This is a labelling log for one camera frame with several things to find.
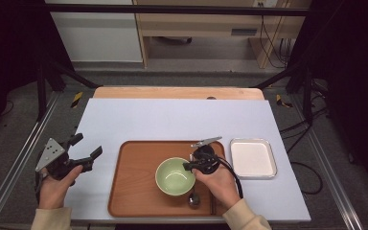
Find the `white cabinet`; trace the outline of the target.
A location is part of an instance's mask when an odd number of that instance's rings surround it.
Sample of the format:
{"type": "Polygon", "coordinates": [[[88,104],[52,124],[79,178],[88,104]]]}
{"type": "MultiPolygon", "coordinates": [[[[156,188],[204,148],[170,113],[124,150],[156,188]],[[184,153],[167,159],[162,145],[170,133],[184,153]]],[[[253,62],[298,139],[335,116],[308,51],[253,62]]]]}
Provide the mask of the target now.
{"type": "Polygon", "coordinates": [[[132,13],[52,12],[61,40],[74,62],[141,62],[132,13]]]}

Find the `yellow black tape marker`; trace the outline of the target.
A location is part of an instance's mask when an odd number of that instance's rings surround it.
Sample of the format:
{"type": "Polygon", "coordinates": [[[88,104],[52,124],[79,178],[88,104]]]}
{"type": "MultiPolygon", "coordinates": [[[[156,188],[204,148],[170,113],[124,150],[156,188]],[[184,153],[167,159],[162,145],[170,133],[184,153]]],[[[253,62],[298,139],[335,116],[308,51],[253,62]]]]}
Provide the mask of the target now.
{"type": "Polygon", "coordinates": [[[293,107],[292,103],[285,103],[279,94],[276,95],[276,104],[287,108],[293,107]]]}
{"type": "Polygon", "coordinates": [[[72,101],[72,103],[70,105],[71,108],[77,107],[77,105],[78,105],[78,103],[79,103],[79,101],[81,99],[82,94],[83,94],[82,92],[76,93],[76,95],[75,95],[75,97],[74,97],[74,99],[73,99],[73,101],[72,101]]]}

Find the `black curtain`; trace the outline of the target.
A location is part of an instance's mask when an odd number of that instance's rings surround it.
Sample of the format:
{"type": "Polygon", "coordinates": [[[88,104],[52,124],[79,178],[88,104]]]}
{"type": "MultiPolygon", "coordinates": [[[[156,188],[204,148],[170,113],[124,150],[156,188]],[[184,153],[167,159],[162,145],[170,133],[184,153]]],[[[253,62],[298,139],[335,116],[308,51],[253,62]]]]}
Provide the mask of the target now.
{"type": "Polygon", "coordinates": [[[28,11],[26,5],[43,5],[45,0],[0,0],[0,116],[8,93],[36,81],[37,61],[23,29],[44,45],[55,61],[71,70],[71,59],[48,11],[28,11]]]}
{"type": "Polygon", "coordinates": [[[327,103],[350,152],[368,172],[368,0],[312,0],[291,61],[328,84],[327,103]]]}

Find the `metal spoon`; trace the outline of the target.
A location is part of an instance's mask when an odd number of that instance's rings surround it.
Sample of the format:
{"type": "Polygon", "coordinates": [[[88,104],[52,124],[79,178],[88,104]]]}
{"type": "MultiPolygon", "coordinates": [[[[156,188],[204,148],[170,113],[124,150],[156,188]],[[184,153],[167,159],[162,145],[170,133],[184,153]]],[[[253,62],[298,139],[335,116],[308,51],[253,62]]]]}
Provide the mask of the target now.
{"type": "Polygon", "coordinates": [[[188,204],[192,209],[198,209],[200,205],[200,196],[196,192],[196,189],[192,189],[188,197],[188,204]]]}

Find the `wooden table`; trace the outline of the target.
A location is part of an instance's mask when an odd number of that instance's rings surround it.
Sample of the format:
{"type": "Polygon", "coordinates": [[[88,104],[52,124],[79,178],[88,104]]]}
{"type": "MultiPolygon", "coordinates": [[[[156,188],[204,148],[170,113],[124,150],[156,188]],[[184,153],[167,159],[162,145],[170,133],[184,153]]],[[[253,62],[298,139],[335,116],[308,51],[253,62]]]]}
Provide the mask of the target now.
{"type": "Polygon", "coordinates": [[[95,99],[206,99],[263,100],[261,89],[237,87],[103,86],[95,90],[95,99]]]}

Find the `black metal stand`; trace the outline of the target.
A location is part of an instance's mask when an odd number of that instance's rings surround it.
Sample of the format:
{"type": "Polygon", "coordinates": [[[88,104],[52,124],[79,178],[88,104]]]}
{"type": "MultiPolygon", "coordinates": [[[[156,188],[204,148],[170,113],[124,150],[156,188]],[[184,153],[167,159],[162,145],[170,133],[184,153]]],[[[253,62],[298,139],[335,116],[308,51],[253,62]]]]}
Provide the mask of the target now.
{"type": "Polygon", "coordinates": [[[286,91],[289,94],[296,93],[300,88],[303,89],[302,113],[304,118],[311,125],[313,120],[313,115],[311,111],[312,76],[311,70],[307,64],[296,63],[290,65],[286,70],[282,71],[281,73],[276,74],[274,77],[271,77],[270,79],[255,85],[255,88],[263,90],[269,87],[269,85],[282,80],[285,77],[289,77],[288,83],[286,85],[286,91]]]}
{"type": "Polygon", "coordinates": [[[38,95],[38,121],[41,121],[43,116],[46,114],[47,108],[47,99],[46,99],[46,85],[48,82],[52,89],[57,92],[61,92],[65,89],[65,82],[62,79],[62,75],[68,76],[71,79],[81,83],[82,85],[96,89],[101,87],[100,84],[97,84],[91,80],[84,78],[83,76],[77,74],[75,71],[66,68],[60,63],[53,60],[42,60],[40,61],[37,68],[37,95],[38,95]]]}

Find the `white table board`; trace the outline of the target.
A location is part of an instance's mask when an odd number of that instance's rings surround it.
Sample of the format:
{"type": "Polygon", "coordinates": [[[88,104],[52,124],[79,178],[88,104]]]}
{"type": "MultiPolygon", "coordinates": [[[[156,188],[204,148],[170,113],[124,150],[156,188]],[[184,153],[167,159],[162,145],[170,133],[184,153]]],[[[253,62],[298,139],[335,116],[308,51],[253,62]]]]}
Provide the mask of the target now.
{"type": "Polygon", "coordinates": [[[70,188],[66,206],[72,220],[114,223],[218,223],[214,217],[115,218],[108,201],[121,145],[126,141],[191,141],[220,136],[214,151],[232,165],[233,139],[265,139],[277,174],[271,179],[241,179],[243,197],[255,213],[271,222],[308,221],[311,216],[265,100],[92,99],[78,126],[83,139],[70,148],[74,159],[103,148],[90,172],[70,188]]]}

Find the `green bowl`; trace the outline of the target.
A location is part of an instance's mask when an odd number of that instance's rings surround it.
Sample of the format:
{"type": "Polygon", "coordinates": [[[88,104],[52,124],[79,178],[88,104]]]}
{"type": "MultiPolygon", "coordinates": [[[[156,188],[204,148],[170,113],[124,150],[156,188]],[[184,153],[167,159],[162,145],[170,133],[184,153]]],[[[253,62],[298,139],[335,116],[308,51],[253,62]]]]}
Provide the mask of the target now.
{"type": "Polygon", "coordinates": [[[159,190],[168,196],[182,196],[195,185],[195,176],[185,169],[188,160],[173,157],[164,160],[155,171],[155,183],[159,190]]]}

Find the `aluminium floor rail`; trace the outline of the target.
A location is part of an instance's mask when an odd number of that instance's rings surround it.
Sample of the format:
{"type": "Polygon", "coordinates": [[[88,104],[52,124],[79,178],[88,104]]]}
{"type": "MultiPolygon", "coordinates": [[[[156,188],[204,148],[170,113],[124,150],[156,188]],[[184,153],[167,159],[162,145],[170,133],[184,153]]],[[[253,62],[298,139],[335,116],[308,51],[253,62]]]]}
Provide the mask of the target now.
{"type": "Polygon", "coordinates": [[[60,98],[59,92],[53,92],[51,94],[50,100],[46,104],[46,111],[35,122],[31,133],[29,134],[21,151],[17,154],[14,163],[12,164],[4,181],[2,182],[0,186],[0,213],[4,205],[6,204],[20,174],[25,168],[25,165],[28,162],[32,152],[34,151],[35,145],[37,144],[42,132],[47,126],[47,123],[53,114],[53,111],[58,103],[59,98],[60,98]]]}
{"type": "Polygon", "coordinates": [[[287,149],[291,166],[303,187],[303,197],[309,204],[313,221],[327,229],[363,230],[357,212],[328,157],[318,130],[328,130],[330,119],[325,107],[314,111],[312,125],[303,129],[293,146],[287,149]]]}

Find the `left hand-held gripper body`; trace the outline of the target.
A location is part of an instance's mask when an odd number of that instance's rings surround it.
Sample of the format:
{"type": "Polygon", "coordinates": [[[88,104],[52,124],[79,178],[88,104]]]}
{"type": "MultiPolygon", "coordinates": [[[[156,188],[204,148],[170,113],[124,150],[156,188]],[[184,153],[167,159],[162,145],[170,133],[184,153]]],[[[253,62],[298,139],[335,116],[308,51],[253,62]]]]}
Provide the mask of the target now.
{"type": "Polygon", "coordinates": [[[71,159],[68,151],[64,149],[64,144],[65,142],[59,143],[50,138],[37,161],[35,171],[41,173],[46,169],[51,177],[61,180],[77,166],[82,166],[83,173],[92,170],[93,163],[90,162],[90,156],[77,160],[71,159]]]}

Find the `black horizontal bar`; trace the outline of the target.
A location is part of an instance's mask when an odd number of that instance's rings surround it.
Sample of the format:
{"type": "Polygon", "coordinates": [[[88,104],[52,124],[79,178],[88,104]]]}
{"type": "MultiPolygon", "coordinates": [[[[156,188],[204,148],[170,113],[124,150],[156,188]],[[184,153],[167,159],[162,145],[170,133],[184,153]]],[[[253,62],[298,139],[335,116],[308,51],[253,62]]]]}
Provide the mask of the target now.
{"type": "Polygon", "coordinates": [[[208,6],[165,6],[165,5],[87,5],[87,4],[45,4],[50,12],[102,12],[102,13],[166,13],[166,14],[219,14],[219,15],[273,15],[306,16],[305,9],[288,8],[240,8],[208,6]]]}

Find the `light wooden desk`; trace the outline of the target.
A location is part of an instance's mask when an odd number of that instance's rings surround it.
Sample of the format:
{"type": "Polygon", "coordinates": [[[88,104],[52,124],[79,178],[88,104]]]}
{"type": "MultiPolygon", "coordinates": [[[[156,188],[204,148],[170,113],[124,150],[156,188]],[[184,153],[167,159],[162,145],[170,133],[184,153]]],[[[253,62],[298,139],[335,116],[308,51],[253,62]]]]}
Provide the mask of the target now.
{"type": "MultiPolygon", "coordinates": [[[[312,0],[132,0],[135,5],[305,9],[312,0]]],[[[147,37],[247,37],[258,66],[266,68],[275,45],[295,39],[303,16],[138,13],[139,35],[147,37]]]]}

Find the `white square metal tray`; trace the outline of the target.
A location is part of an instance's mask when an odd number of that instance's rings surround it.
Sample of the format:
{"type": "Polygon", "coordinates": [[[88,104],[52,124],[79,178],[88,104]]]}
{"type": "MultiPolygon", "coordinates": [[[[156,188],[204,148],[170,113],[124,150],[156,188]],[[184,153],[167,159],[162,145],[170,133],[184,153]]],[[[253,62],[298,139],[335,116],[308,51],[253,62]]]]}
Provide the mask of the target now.
{"type": "Polygon", "coordinates": [[[233,139],[232,167],[241,179],[271,179],[277,166],[271,145],[265,139],[233,139]]]}

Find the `person's right hand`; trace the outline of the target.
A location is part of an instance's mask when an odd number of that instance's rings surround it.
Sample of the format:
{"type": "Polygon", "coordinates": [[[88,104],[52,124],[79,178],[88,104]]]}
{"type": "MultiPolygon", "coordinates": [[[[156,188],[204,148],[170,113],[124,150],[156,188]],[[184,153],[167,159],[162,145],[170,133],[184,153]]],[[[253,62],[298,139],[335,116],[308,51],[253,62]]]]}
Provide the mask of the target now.
{"type": "Polygon", "coordinates": [[[226,209],[233,207],[241,200],[233,175],[223,166],[211,173],[204,174],[200,170],[192,169],[195,178],[205,184],[216,199],[218,199],[226,209]]]}

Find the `brown wooden serving tray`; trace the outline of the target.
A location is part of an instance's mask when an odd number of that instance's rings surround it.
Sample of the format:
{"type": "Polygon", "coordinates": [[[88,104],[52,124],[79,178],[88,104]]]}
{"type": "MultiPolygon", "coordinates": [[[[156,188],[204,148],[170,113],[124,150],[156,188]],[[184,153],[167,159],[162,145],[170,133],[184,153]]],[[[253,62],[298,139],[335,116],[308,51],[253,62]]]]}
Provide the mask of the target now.
{"type": "MultiPolygon", "coordinates": [[[[155,171],[171,157],[187,159],[195,148],[191,141],[126,141],[119,151],[108,201],[108,213],[115,218],[214,217],[210,215],[210,191],[195,184],[200,195],[198,209],[188,204],[188,196],[166,195],[155,183],[155,171]]],[[[217,214],[225,212],[216,200],[217,214]]]]}

